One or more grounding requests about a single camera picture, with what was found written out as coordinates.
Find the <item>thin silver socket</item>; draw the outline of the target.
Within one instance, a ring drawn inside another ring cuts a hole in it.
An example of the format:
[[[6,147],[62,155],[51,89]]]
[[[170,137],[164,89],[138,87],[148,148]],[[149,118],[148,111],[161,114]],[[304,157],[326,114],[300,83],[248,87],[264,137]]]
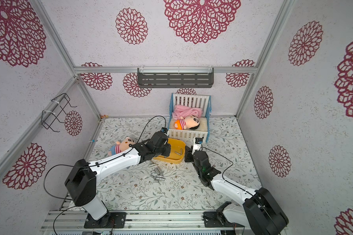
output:
[[[181,155],[183,154],[183,150],[180,149],[179,151],[175,151],[175,153],[176,153],[177,155],[181,156]]]

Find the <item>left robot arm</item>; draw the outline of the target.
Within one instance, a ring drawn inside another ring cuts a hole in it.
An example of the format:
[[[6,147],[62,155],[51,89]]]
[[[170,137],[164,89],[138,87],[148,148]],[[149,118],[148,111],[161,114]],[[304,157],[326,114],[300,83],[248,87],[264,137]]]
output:
[[[168,129],[163,127],[150,139],[138,142],[116,155],[91,163],[85,159],[77,161],[65,181],[65,186],[74,205],[84,208],[98,221],[109,214],[96,192],[97,185],[103,179],[124,168],[150,161],[154,157],[168,157],[170,152]]]

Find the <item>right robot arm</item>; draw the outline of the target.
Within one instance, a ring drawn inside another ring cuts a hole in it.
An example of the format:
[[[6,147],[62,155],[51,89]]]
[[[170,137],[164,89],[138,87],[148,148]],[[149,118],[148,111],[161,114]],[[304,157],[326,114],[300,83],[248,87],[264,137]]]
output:
[[[239,206],[225,202],[216,210],[214,220],[221,226],[239,224],[250,228],[255,235],[279,235],[289,219],[272,194],[261,187],[254,190],[226,178],[214,168],[200,145],[185,148],[185,162],[192,163],[201,183],[224,194]]]

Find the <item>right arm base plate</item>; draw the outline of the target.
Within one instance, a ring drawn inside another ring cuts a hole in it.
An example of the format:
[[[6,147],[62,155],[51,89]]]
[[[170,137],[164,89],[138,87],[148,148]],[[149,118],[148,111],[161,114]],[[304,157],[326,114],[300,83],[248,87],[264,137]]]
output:
[[[223,214],[216,211],[203,212],[203,221],[206,228],[243,228],[243,225],[230,223],[224,218]]]

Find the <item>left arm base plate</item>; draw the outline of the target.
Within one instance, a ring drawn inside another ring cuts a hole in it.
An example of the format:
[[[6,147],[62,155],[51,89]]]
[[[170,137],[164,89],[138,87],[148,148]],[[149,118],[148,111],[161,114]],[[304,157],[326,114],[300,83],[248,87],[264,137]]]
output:
[[[122,229],[125,226],[126,216],[126,212],[108,212],[101,219],[95,220],[91,214],[88,214],[83,227],[85,229]]]

